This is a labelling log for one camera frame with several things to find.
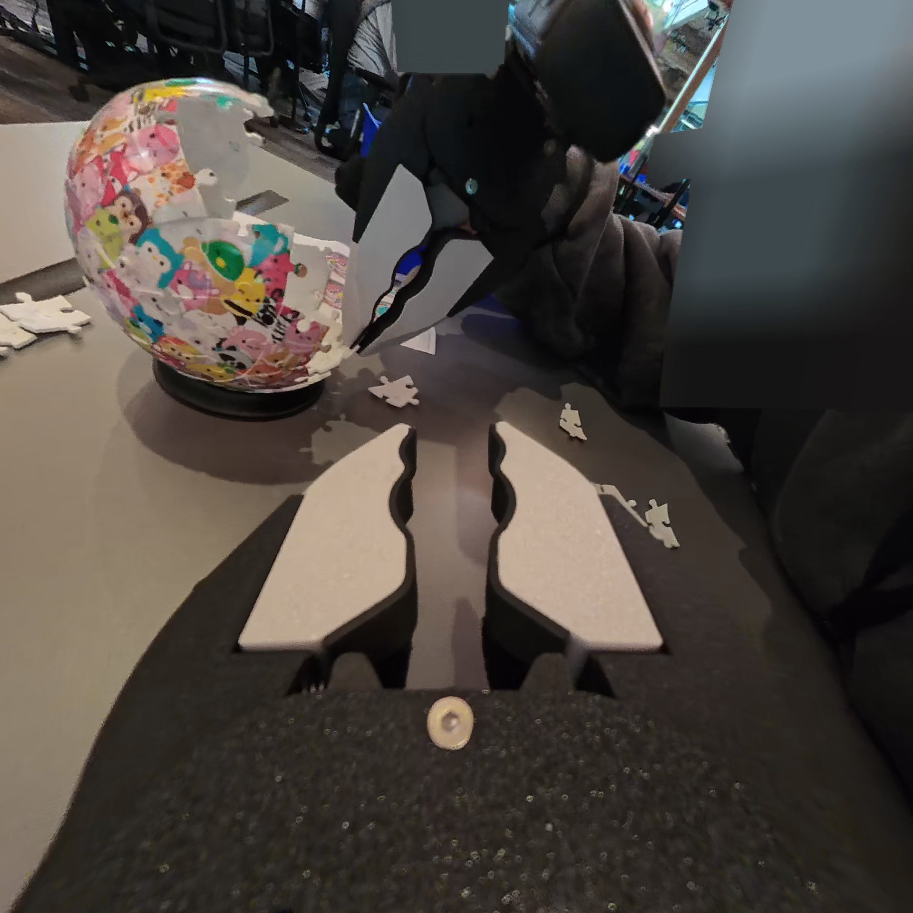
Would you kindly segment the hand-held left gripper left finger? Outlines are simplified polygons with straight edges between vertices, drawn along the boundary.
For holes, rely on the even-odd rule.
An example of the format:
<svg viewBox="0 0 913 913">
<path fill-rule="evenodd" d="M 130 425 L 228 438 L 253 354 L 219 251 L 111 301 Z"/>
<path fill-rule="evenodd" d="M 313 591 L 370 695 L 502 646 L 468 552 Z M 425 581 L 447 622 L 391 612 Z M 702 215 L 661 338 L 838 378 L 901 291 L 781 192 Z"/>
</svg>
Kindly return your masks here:
<svg viewBox="0 0 913 913">
<path fill-rule="evenodd" d="M 397 424 L 328 467 L 301 497 L 242 629 L 245 654 L 304 653 L 325 673 L 359 654 L 405 687 L 417 628 L 417 434 Z"/>
</svg>

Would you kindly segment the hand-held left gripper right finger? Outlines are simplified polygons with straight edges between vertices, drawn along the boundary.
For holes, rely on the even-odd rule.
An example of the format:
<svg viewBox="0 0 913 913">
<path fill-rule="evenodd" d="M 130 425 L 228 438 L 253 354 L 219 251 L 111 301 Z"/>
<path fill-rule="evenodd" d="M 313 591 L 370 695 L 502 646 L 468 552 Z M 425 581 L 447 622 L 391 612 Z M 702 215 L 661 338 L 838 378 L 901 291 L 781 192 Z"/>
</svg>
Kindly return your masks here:
<svg viewBox="0 0 913 913">
<path fill-rule="evenodd" d="M 506 421 L 488 431 L 496 520 L 486 565 L 486 673 L 516 689 L 542 656 L 574 685 L 604 655 L 662 655 L 660 627 L 602 503 L 572 463 Z"/>
</svg>

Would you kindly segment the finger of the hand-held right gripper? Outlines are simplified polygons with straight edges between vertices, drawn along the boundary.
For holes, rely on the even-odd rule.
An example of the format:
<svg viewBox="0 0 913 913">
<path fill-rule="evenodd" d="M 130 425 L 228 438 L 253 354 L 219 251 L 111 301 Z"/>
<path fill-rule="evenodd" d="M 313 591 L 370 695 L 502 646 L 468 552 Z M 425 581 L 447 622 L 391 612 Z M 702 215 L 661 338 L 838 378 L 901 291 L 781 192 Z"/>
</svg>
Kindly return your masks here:
<svg viewBox="0 0 913 913">
<path fill-rule="evenodd" d="M 439 324 L 492 261 L 485 245 L 467 231 L 433 234 L 413 278 L 377 316 L 377 304 L 394 284 L 395 263 L 391 255 L 372 255 L 362 264 L 362 353 L 374 354 Z"/>
<path fill-rule="evenodd" d="M 352 351 L 375 351 L 410 339 L 437 318 L 416 300 L 400 301 L 382 318 L 375 306 L 394 284 L 395 268 L 425 240 L 432 217 L 421 180 L 396 170 L 358 242 L 350 246 L 341 304 L 341 338 Z"/>
</svg>

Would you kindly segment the colourful 3D puzzle ball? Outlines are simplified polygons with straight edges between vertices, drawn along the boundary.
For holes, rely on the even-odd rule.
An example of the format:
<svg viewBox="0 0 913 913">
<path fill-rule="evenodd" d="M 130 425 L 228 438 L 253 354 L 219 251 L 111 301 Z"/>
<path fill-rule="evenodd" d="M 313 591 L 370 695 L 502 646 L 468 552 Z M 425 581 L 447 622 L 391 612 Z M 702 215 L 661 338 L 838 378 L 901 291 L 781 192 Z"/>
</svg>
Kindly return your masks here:
<svg viewBox="0 0 913 913">
<path fill-rule="evenodd" d="M 236 208 L 267 99 L 210 78 L 144 83 L 92 117 L 67 160 L 68 233 L 87 283 L 154 359 L 250 392 L 309 377 L 315 349 L 340 340 L 321 311 L 325 252 Z"/>
</svg>

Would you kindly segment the joined white puzzle pieces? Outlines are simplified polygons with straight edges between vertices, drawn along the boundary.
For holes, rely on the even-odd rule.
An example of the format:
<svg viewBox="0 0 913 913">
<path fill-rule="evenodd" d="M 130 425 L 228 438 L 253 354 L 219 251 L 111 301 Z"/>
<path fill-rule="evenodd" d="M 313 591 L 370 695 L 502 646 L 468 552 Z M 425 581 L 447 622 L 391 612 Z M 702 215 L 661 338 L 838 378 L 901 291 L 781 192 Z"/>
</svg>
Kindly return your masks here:
<svg viewBox="0 0 913 913">
<path fill-rule="evenodd" d="M 668 550 L 681 548 L 679 538 L 671 525 L 668 503 L 660 503 L 656 498 L 651 497 L 645 502 L 645 509 L 641 510 L 638 501 L 624 496 L 615 485 L 594 483 L 592 486 L 600 497 L 610 498 L 617 503 L 631 519 L 649 532 L 653 539 L 660 542 L 664 548 Z"/>
</svg>

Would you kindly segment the black ball stand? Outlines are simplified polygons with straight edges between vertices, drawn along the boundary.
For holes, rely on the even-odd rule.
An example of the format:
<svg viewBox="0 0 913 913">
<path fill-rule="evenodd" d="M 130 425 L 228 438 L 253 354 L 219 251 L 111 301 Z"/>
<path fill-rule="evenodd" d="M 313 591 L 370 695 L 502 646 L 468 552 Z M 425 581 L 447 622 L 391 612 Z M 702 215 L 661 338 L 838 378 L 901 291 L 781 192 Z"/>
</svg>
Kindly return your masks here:
<svg viewBox="0 0 913 913">
<path fill-rule="evenodd" d="M 153 360 L 155 382 L 172 400 L 202 415 L 264 423 L 298 416 L 321 398 L 326 381 L 287 391 L 250 392 L 194 379 L 160 359 Z"/>
</svg>

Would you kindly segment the printed instruction sheet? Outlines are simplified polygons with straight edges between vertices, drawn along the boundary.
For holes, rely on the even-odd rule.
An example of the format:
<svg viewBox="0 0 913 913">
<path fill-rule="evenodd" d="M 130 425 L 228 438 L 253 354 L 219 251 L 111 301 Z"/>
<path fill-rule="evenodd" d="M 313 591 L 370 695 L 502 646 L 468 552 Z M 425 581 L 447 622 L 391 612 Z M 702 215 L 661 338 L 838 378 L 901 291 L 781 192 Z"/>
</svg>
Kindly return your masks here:
<svg viewBox="0 0 913 913">
<path fill-rule="evenodd" d="M 405 282 L 411 279 L 412 275 L 421 266 L 424 253 L 425 246 L 422 245 L 402 258 L 394 273 L 393 286 L 376 306 L 375 316 L 380 317 L 390 309 L 395 293 L 399 291 Z M 341 305 L 349 261 L 348 253 L 325 252 L 324 257 L 330 268 L 330 276 L 325 287 L 321 311 L 329 314 L 330 320 L 340 326 L 342 322 Z M 410 339 L 401 341 L 400 345 L 404 348 L 435 355 L 437 351 L 437 332 L 434 328 L 424 330 Z"/>
</svg>

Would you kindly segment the person's dark clothing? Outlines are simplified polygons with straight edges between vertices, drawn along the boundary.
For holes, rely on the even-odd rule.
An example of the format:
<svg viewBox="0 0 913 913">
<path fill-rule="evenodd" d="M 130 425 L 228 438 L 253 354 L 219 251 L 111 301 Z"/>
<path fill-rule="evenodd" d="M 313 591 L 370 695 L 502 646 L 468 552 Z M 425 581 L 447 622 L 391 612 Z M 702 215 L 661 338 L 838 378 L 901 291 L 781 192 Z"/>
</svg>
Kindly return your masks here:
<svg viewBox="0 0 913 913">
<path fill-rule="evenodd" d="M 911 412 L 762 409 L 747 459 L 773 550 L 860 715 L 911 739 Z"/>
</svg>

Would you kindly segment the black office chair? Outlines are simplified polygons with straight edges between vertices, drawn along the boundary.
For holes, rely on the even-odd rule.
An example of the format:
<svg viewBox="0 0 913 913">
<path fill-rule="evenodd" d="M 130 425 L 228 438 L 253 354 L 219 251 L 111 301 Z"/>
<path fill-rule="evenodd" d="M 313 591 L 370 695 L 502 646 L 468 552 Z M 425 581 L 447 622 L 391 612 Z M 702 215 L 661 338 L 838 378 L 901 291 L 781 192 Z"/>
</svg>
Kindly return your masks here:
<svg viewBox="0 0 913 913">
<path fill-rule="evenodd" d="M 117 93 L 160 78 L 232 80 L 223 57 L 223 2 L 47 1 L 58 60 L 72 68 L 68 93 Z"/>
</svg>

